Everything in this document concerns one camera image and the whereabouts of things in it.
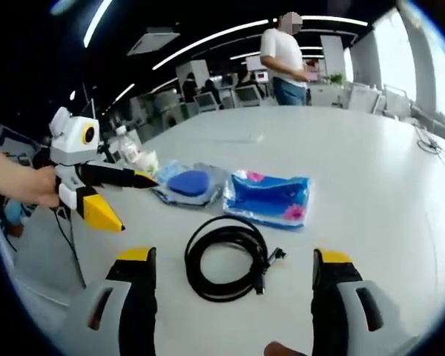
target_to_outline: white t-shirt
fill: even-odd
[[[260,56],[274,57],[283,65],[295,70],[303,69],[303,56],[297,40],[287,32],[271,28],[262,35]],[[270,77],[276,76],[298,87],[306,88],[305,82],[296,82],[288,74],[278,73],[268,69]]]

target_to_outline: black cable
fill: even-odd
[[[58,219],[58,214],[54,211],[54,217],[56,218],[56,222],[58,223],[58,227],[59,230],[61,231],[62,236],[64,237],[64,239],[66,240],[67,244],[69,245],[71,251],[73,252],[74,258],[76,259],[76,261],[78,260],[77,258],[77,253],[76,253],[76,249],[74,248],[74,246],[71,244],[70,240],[67,238],[65,232],[63,231],[62,227],[61,227],[61,223],[59,222]]]
[[[217,228],[200,237],[192,245],[198,233],[217,220],[236,220],[249,228],[238,225]],[[209,246],[217,243],[234,244],[251,255],[252,265],[245,276],[234,282],[221,284],[212,283],[204,276],[201,272],[202,255]],[[285,256],[286,253],[281,248],[276,248],[269,257],[262,234],[249,221],[240,217],[215,217],[201,225],[188,241],[185,250],[186,276],[193,290],[201,298],[217,303],[231,302],[245,296],[252,289],[255,289],[257,294],[263,294],[267,269],[276,259]]]
[[[423,138],[421,134],[422,132],[425,134],[426,138]],[[440,162],[445,167],[445,151],[442,147],[432,138],[430,135],[428,135],[424,130],[421,130],[420,128],[415,127],[415,133],[417,134],[418,140],[417,140],[417,146],[421,148],[422,151],[427,152],[428,154],[433,154],[435,156],[438,156]]]
[[[15,248],[15,246],[12,244],[12,242],[11,242],[10,239],[8,238],[8,233],[7,233],[7,232],[4,232],[4,236],[5,236],[6,241],[8,242],[8,245],[10,245],[10,247],[16,252],[16,248]]]
[[[65,232],[63,231],[62,227],[61,227],[61,223],[59,222],[59,218],[58,218],[58,214],[56,213],[56,211],[53,211],[54,213],[54,217],[56,219],[56,222],[58,223],[58,227],[59,230],[61,231],[62,236],[64,237],[64,239],[66,240],[67,244],[69,245],[71,251],[73,252],[74,255],[74,259],[76,260],[76,264],[77,264],[77,269],[79,271],[79,276],[81,278],[81,283],[84,286],[84,288],[86,288],[86,282],[84,279],[84,275],[82,274],[82,270],[81,270],[81,265],[79,264],[79,258],[77,257],[77,253],[76,253],[76,249],[74,248],[73,244],[71,243],[71,241],[67,238]],[[69,218],[66,219],[69,222],[69,227],[70,227],[70,233],[71,233],[71,239],[74,243],[74,229],[73,229],[73,221],[71,219],[71,215],[69,215]]]

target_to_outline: person's arm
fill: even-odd
[[[59,205],[54,167],[34,169],[12,162],[0,152],[0,194],[19,202]]]
[[[283,63],[280,63],[280,61],[278,61],[275,56],[275,38],[272,36],[271,33],[265,32],[262,35],[262,40],[260,42],[260,63],[278,73],[288,74],[299,82],[306,81],[306,75],[304,75],[305,71],[303,69],[294,70],[290,67],[287,67]]]
[[[192,82],[191,85],[192,85],[192,88],[196,94],[202,93],[202,89],[204,87],[198,88],[198,84],[196,82]]]
[[[213,95],[214,95],[214,100],[216,100],[216,102],[221,105],[221,97],[220,97],[220,91],[217,90],[216,88],[213,90]]]

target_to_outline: jeans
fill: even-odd
[[[301,105],[306,103],[306,88],[298,87],[281,78],[273,79],[275,99],[279,105]]]

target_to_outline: person's finger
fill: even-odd
[[[43,192],[53,192],[56,190],[56,174],[53,166],[49,165],[40,168],[39,175],[42,178],[43,186],[40,188]]]
[[[264,356],[305,356],[301,352],[289,349],[277,341],[272,341],[264,349]]]
[[[45,206],[47,208],[57,208],[59,206],[58,194],[43,194],[37,197],[38,205]]]

